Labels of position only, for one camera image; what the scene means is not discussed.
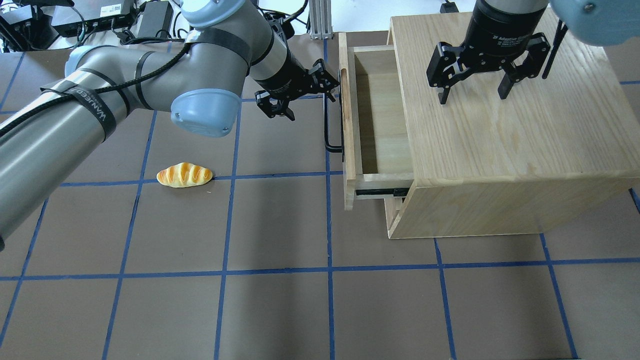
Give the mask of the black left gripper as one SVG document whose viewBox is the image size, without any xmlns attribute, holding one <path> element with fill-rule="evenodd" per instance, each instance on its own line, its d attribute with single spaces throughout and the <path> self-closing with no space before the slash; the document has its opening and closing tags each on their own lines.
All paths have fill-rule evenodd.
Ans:
<svg viewBox="0 0 640 360">
<path fill-rule="evenodd" d="M 255 92 L 256 105 L 270 119 L 281 116 L 295 121 L 290 102 L 304 95 L 324 94 L 332 103 L 336 102 L 333 91 L 340 82 L 323 59 L 317 59 L 310 69 L 304 68 L 291 52 L 275 64 L 267 62 L 265 58 L 253 65 L 253 80 L 263 89 Z"/>
</svg>

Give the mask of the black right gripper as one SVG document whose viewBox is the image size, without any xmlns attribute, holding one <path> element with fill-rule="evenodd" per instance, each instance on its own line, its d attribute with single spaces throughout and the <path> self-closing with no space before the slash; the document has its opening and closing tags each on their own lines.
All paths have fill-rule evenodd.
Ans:
<svg viewBox="0 0 640 360">
<path fill-rule="evenodd" d="M 513 86 L 540 74 L 551 48 L 546 35 L 535 30 L 548 0 L 478 0 L 461 46 L 435 45 L 426 69 L 429 86 L 441 89 L 439 104 L 445 105 L 451 87 L 473 72 L 505 71 L 498 95 L 505 100 Z M 526 52 L 522 64 L 513 62 Z"/>
</svg>

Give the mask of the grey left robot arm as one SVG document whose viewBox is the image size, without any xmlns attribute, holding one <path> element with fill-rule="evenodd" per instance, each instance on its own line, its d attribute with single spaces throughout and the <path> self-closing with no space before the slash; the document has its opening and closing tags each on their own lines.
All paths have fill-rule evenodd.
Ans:
<svg viewBox="0 0 640 360">
<path fill-rule="evenodd" d="M 242 105 L 246 77 L 272 118 L 295 120 L 291 101 L 333 98 L 338 78 L 322 59 L 307 69 L 285 34 L 249 0 L 182 0 L 192 30 L 178 54 L 111 45 L 74 49 L 63 79 L 1 123 L 1 241 L 136 109 L 169 112 L 183 130 L 224 137 Z"/>
</svg>

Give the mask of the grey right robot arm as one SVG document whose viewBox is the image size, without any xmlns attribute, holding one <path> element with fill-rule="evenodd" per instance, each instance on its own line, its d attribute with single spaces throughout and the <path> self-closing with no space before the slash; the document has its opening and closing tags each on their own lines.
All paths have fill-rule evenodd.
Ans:
<svg viewBox="0 0 640 360">
<path fill-rule="evenodd" d="M 437 43 L 426 78 L 443 105 L 458 82 L 504 71 L 505 100 L 521 80 L 548 77 L 567 32 L 590 46 L 622 44 L 639 35 L 639 11 L 637 0 L 478 0 L 464 41 Z"/>
</svg>

